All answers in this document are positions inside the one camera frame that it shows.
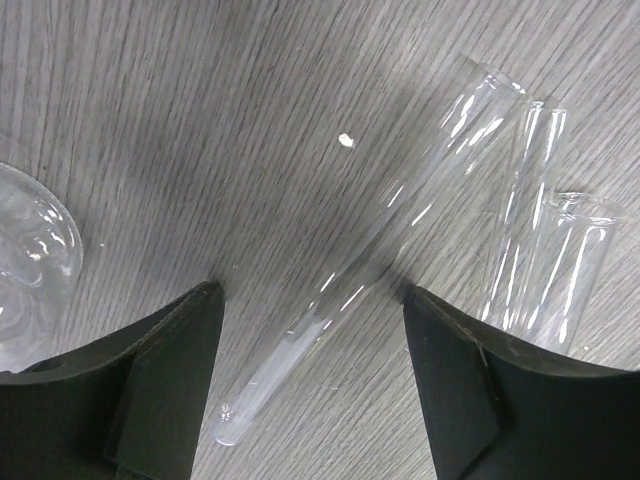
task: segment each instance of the clear glass dish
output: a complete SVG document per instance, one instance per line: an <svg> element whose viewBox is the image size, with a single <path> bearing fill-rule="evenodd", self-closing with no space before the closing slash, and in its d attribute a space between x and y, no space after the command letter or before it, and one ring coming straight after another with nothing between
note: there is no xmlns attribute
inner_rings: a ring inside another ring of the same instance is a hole
<svg viewBox="0 0 640 480"><path fill-rule="evenodd" d="M29 164L4 136L0 154ZM19 372L50 354L82 269L73 218L43 185L0 164L0 370Z"/></svg>

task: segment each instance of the wood grain laminate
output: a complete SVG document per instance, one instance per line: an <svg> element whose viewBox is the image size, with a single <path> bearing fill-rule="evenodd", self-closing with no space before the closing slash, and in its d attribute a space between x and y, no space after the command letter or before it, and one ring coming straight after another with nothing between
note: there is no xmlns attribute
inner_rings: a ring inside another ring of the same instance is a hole
<svg viewBox="0 0 640 480"><path fill-rule="evenodd" d="M562 188L637 212L638 25L634 0L0 1L0 131L32 150L4 160L63 201L85 245L56 351L221 280L229 300L193 478L435 478L394 279L240 445L215 444L210 426L242 366L366 218L380 172L424 140L458 52L571 105ZM394 267L469 310L504 152L494 155ZM575 356L640 366L639 237L635 220L620 231Z"/></svg>

